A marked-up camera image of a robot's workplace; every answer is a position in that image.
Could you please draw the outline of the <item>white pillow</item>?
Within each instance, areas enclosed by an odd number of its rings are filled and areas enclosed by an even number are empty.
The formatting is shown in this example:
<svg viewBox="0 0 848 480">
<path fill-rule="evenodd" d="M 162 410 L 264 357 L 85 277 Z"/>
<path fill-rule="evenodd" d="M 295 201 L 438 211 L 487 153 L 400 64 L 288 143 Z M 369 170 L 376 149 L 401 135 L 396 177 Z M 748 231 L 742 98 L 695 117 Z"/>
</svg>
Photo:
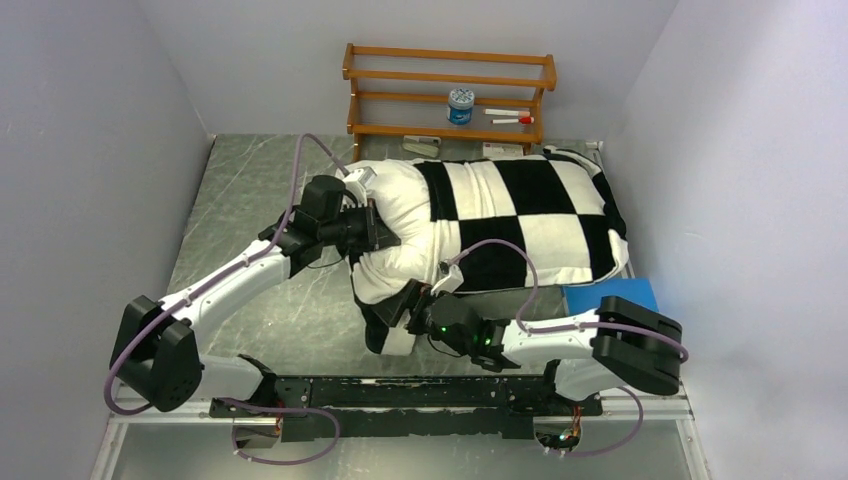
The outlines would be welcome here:
<svg viewBox="0 0 848 480">
<path fill-rule="evenodd" d="M 351 267 L 356 298 L 377 304 L 399 293 L 410 280 L 433 284 L 439 279 L 439 252 L 429 184 L 424 171 L 442 167 L 438 161 L 362 160 L 356 168 L 370 168 L 376 178 L 369 184 L 378 216 L 400 244 L 362 254 Z"/>
</svg>

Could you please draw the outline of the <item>black white checkered pillowcase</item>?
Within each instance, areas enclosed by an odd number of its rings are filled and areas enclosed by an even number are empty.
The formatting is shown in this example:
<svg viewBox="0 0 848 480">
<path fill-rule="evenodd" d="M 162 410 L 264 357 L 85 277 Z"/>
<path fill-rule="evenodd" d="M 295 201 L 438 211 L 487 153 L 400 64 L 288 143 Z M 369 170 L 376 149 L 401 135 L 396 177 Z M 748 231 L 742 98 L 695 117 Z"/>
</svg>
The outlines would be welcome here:
<svg viewBox="0 0 848 480">
<path fill-rule="evenodd" d="M 520 158 L 438 161 L 424 171 L 442 261 L 465 294 L 594 284 L 629 260 L 627 227 L 603 170 L 548 146 Z"/>
</svg>

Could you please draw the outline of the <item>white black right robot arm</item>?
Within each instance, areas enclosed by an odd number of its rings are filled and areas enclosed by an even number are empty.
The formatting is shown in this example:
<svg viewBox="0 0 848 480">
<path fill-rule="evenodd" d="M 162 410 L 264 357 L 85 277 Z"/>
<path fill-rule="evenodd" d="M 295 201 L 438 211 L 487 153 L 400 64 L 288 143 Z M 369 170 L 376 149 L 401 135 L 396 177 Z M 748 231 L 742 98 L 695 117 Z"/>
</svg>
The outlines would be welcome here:
<svg viewBox="0 0 848 480">
<path fill-rule="evenodd" d="M 520 324 L 486 318 L 463 297 L 435 296 L 429 286 L 411 280 L 400 293 L 360 309 L 366 346 L 379 355 L 406 356 L 425 336 L 490 372 L 544 364 L 547 381 L 539 398 L 553 414 L 565 413 L 597 392 L 624 386 L 675 395 L 688 358 L 680 323 L 609 293 L 594 297 L 571 316 Z"/>
</svg>

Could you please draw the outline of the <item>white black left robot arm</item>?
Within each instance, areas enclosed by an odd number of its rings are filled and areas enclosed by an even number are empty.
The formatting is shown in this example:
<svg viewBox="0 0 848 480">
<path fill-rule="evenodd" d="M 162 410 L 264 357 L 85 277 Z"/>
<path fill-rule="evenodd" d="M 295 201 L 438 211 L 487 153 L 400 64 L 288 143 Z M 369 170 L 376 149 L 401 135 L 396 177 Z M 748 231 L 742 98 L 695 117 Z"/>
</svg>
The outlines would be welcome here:
<svg viewBox="0 0 848 480">
<path fill-rule="evenodd" d="M 139 296 L 124 310 L 104 387 L 109 408 L 117 405 L 120 380 L 146 400 L 147 408 L 170 412 L 196 397 L 236 401 L 261 416 L 278 406 L 277 377 L 247 356 L 203 356 L 198 340 L 264 291 L 317 261 L 327 247 L 341 254 L 377 251 L 399 239 L 378 216 L 376 172 L 355 169 L 343 178 L 313 177 L 299 204 L 290 205 L 238 256 L 177 293 L 152 300 Z"/>
</svg>

